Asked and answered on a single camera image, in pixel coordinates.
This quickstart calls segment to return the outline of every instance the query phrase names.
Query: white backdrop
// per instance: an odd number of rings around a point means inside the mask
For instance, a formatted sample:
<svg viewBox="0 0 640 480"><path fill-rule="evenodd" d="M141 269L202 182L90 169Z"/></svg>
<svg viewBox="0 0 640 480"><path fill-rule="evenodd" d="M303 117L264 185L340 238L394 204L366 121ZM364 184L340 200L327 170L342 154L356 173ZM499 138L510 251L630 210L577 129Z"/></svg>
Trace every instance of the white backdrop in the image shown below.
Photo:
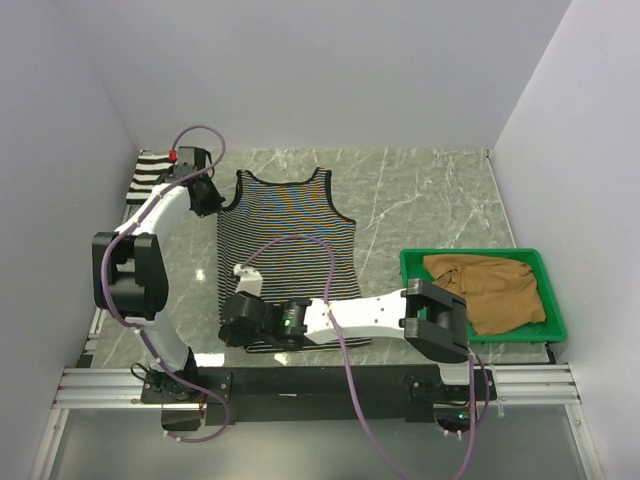
<svg viewBox="0 0 640 480"><path fill-rule="evenodd" d="M135 151L53 2L3 2L0 64L0 477L24 479L82 352L91 238L121 217Z"/></svg>
<svg viewBox="0 0 640 480"><path fill-rule="evenodd" d="M500 136L516 239L538 248L610 479L640 459L640 4L574 0Z"/></svg>
<svg viewBox="0 0 640 480"><path fill-rule="evenodd" d="M58 4L139 146L491 148L569 0Z"/></svg>

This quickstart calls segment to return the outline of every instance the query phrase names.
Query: marble surface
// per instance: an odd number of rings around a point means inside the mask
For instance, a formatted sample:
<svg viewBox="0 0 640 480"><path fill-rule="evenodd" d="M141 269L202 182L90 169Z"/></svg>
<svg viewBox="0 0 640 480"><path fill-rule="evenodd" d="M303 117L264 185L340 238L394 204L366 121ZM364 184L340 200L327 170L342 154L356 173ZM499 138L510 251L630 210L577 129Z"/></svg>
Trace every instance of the marble surface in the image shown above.
<svg viewBox="0 0 640 480"><path fill-rule="evenodd" d="M403 248L510 248L513 240L483 150L300 149L230 151L214 182L230 201L237 169L265 181L308 179L333 170L337 209L357 221L354 260L363 296L402 287ZM218 340L216 217L189 213L162 247L170 282L168 309L199 365L342 365L340 352L246 354ZM129 367L144 360L134 335L102 313L92 367ZM544 345L474 347L489 362L548 362ZM353 364L428 363L407 342L374 339L350 352Z"/></svg>

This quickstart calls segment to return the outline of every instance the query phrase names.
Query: green plastic bin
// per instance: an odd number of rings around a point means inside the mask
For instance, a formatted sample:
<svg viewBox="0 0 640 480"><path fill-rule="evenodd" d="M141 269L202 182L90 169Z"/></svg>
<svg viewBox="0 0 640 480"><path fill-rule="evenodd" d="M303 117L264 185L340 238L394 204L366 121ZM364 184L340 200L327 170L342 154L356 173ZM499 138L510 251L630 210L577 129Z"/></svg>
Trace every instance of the green plastic bin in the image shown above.
<svg viewBox="0 0 640 480"><path fill-rule="evenodd" d="M538 293L547 314L543 323L529 323L522 327L500 335L476 335L469 325L469 341L471 343L543 343L562 342L567 338L567 331L556 302L556 297L551 289L549 276L544 268L544 263L537 250L532 248L511 249L420 249L411 248L400 252L400 265L402 267L402 282L407 286L409 278L422 278L433 282L433 277L424 268L422 258L427 255L440 255L443 253L464 253L471 255L484 255L487 257L510 258L531 265L533 274L538 281Z"/></svg>

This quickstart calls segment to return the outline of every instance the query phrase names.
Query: striped shirt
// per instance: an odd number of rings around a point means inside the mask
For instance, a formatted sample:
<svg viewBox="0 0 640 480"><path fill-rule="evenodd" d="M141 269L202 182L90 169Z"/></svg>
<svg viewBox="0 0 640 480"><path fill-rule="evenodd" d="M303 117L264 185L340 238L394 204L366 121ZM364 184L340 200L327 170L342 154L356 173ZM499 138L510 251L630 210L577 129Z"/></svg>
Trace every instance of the striped shirt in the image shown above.
<svg viewBox="0 0 640 480"><path fill-rule="evenodd" d="M127 191L127 205L142 205L156 184L158 177L169 171L173 162L169 161L169 153L152 153L141 150L136 162L133 179Z"/></svg>
<svg viewBox="0 0 640 480"><path fill-rule="evenodd" d="M304 182L268 183L239 170L235 198L218 214L219 308L236 289L233 267L244 263L260 247L289 234L315 236L331 246L336 259L329 298L360 297L353 264L356 222L341 215L331 200L331 171L316 168ZM329 274L325 250L307 240L278 243L252 266L263 277L261 298L280 303L292 298L322 298ZM369 343L351 339L351 346ZM335 348L336 343L323 348ZM264 344L248 352L277 351Z"/></svg>

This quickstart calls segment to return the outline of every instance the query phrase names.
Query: tan cloth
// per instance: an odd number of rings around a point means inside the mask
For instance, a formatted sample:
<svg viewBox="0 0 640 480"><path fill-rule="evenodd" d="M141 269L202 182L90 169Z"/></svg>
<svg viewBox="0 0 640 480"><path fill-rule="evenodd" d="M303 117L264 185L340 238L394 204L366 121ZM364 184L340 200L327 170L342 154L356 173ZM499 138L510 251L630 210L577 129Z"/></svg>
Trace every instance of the tan cloth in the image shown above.
<svg viewBox="0 0 640 480"><path fill-rule="evenodd" d="M546 319L531 266L507 258L442 254L423 259L434 284L464 297L478 335L495 335Z"/></svg>

